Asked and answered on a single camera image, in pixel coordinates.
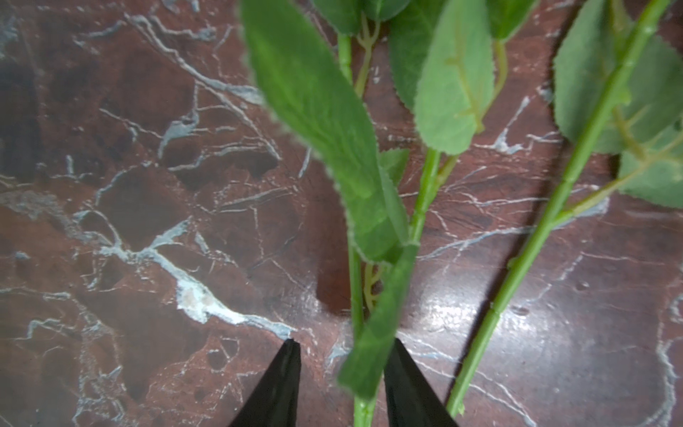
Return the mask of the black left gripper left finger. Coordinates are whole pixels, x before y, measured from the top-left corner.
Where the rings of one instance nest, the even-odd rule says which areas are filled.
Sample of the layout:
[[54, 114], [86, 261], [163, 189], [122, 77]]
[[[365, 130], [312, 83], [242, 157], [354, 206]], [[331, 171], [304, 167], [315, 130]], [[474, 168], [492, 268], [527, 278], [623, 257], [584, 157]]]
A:
[[301, 346], [287, 339], [230, 427], [295, 427], [302, 360]]

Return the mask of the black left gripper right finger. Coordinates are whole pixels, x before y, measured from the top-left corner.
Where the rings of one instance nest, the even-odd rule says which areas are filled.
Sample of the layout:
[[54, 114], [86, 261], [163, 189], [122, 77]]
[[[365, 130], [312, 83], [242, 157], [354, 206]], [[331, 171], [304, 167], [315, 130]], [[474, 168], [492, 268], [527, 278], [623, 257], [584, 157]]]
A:
[[390, 427], [457, 427], [400, 339], [384, 368]]

